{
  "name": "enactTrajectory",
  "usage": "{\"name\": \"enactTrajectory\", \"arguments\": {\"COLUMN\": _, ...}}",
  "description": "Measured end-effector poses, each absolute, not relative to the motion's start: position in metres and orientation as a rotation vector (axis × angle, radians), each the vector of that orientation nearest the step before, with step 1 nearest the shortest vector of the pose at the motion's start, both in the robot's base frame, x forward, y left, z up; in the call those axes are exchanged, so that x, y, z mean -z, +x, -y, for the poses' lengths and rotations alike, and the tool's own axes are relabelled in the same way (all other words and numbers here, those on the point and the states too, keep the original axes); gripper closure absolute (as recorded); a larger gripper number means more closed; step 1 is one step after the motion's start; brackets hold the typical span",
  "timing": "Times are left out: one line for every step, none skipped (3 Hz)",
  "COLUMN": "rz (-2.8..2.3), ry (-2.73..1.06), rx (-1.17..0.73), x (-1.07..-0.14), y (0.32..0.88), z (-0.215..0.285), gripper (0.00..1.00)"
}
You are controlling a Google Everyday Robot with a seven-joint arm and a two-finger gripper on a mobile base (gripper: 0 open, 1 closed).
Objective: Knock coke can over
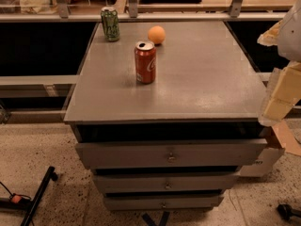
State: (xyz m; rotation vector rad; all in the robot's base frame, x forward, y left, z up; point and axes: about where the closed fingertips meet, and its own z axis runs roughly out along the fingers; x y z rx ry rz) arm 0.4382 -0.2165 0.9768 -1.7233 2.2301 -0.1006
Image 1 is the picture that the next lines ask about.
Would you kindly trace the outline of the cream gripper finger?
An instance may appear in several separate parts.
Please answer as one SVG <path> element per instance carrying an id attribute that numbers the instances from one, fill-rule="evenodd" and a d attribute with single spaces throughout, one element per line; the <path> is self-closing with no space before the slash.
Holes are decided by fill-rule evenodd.
<path id="1" fill-rule="evenodd" d="M 267 31 L 260 34 L 260 36 L 257 39 L 257 43 L 260 45 L 263 45 L 263 46 L 277 45 L 277 38 L 278 38 L 281 23 L 282 23 L 282 21 L 275 23 Z"/>
<path id="2" fill-rule="evenodd" d="M 285 68 L 274 68 L 266 89 L 258 121 L 263 126 L 281 122 L 301 100 L 301 63 L 291 61 Z"/>

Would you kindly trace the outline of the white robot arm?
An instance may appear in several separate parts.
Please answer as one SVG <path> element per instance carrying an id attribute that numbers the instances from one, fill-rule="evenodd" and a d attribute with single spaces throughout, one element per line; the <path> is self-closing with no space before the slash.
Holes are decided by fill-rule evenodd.
<path id="1" fill-rule="evenodd" d="M 261 104 L 259 123 L 273 126 L 301 100 L 301 1 L 297 1 L 281 21 L 261 34 L 257 43 L 275 45 L 278 54 L 289 60 L 284 69 L 274 68 Z"/>

